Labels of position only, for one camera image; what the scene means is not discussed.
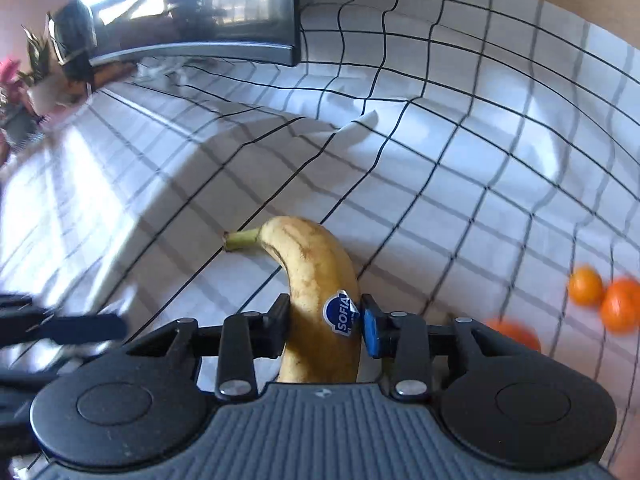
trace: fruit sticker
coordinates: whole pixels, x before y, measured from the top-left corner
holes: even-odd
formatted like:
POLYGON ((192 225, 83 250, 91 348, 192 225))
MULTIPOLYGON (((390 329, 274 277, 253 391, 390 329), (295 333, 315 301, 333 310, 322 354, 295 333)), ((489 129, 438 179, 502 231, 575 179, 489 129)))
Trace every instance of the fruit sticker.
POLYGON ((348 337, 360 317, 360 312, 349 295, 343 290, 339 290, 335 296, 326 301, 322 315, 331 330, 348 337))

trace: orange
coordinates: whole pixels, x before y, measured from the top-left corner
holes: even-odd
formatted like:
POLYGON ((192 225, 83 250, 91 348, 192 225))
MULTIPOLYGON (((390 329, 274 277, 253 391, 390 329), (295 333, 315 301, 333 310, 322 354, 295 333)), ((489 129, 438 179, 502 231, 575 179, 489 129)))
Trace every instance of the orange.
POLYGON ((529 327, 516 321, 490 319, 484 323, 489 328, 493 328, 496 332, 510 337, 524 346, 540 352, 540 340, 536 333, 529 327))
POLYGON ((611 282, 600 307, 600 319, 613 334, 627 334, 640 321, 640 283, 625 276, 611 282))
POLYGON ((566 290, 571 301, 580 306, 597 308, 604 296, 602 278, 590 266, 575 269, 569 278, 566 290))

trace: ribbed gray surface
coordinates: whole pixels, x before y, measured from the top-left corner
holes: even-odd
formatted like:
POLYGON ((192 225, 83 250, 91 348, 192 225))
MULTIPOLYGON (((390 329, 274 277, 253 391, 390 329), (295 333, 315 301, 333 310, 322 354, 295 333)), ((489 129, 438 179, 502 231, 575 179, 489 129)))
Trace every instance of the ribbed gray surface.
POLYGON ((257 401, 219 410, 202 437, 161 465, 94 475, 51 465, 38 480, 610 480, 595 464, 547 475, 484 463, 442 434, 428 410, 375 384, 270 384, 257 401))

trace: tv screen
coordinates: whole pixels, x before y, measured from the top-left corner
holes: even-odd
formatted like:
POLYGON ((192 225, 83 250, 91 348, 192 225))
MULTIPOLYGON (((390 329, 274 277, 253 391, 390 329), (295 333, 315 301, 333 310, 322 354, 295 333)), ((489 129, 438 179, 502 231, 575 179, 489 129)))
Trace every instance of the tv screen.
MULTIPOLYGON (((144 56, 216 56, 295 65, 297 0, 80 0, 92 65, 144 56)), ((78 20, 78 13, 71 12, 78 20)), ((64 28, 58 17, 56 26, 64 28)))

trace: pink flower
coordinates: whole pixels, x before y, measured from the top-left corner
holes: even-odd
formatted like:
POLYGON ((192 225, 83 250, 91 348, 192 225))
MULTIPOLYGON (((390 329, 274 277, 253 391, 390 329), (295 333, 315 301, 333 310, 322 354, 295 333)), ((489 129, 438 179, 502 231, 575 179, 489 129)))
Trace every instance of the pink flower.
POLYGON ((0 84, 6 85, 14 81, 18 75, 18 69, 20 68, 20 60, 6 58, 0 63, 0 84))
POLYGON ((22 81, 17 80, 18 68, 20 60, 6 58, 0 63, 0 86, 6 90, 9 101, 18 104, 22 99, 20 90, 22 89, 22 81))

